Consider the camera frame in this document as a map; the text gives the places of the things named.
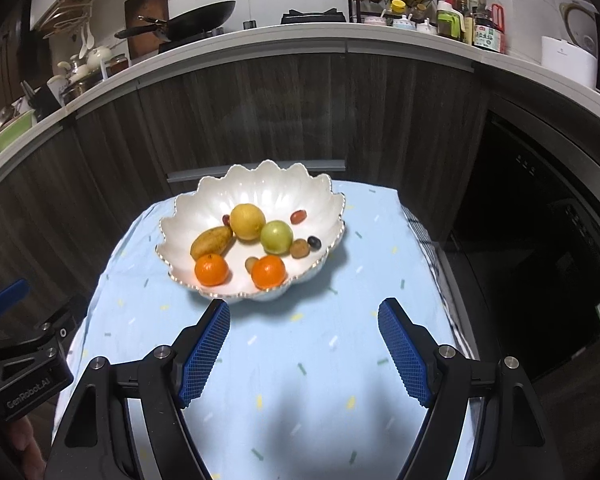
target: yellow bottle cap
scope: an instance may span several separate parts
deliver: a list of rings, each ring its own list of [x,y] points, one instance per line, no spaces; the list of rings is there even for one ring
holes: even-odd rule
[[[406,4],[402,0],[392,0],[391,1],[391,11],[396,14],[404,13],[404,9],[406,8]]]

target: yellow round fruit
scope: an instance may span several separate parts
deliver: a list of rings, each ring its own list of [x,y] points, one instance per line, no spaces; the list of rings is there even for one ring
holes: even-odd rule
[[[229,225],[240,240],[250,241],[260,237],[267,223],[264,213],[253,204],[238,204],[229,215]]]

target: metal screw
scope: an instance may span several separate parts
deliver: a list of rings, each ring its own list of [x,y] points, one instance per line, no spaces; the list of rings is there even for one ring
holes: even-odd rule
[[[154,357],[158,359],[164,359],[165,357],[169,357],[171,353],[171,347],[168,345],[160,345],[158,348],[154,350]]]
[[[504,364],[507,365],[507,368],[511,368],[512,370],[515,370],[520,365],[520,363],[518,362],[518,360],[515,357],[512,357],[512,356],[505,357],[504,358]]]
[[[102,357],[102,356],[94,357],[91,360],[91,362],[89,363],[89,366],[91,368],[93,368],[94,370],[100,370],[104,366],[104,363],[106,363],[106,362],[107,362],[106,357]]]
[[[454,355],[456,355],[456,349],[449,345],[440,345],[438,348],[438,353],[447,359],[451,359]]]

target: black dishwasher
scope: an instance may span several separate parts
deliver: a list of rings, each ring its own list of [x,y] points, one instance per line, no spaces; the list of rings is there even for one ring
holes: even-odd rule
[[[469,269],[454,269],[461,294],[478,291],[485,306],[471,312],[465,301],[472,326],[487,327],[501,355],[517,356],[532,380],[600,334],[600,204],[493,113],[444,248]]]

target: orange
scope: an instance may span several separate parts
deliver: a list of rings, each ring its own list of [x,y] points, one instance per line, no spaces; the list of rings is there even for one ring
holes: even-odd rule
[[[196,260],[194,268],[200,285],[220,285],[229,276],[229,266],[220,254],[204,254]]]
[[[253,264],[251,279],[258,288],[272,288],[281,285],[286,278],[285,263],[280,256],[267,254]]]

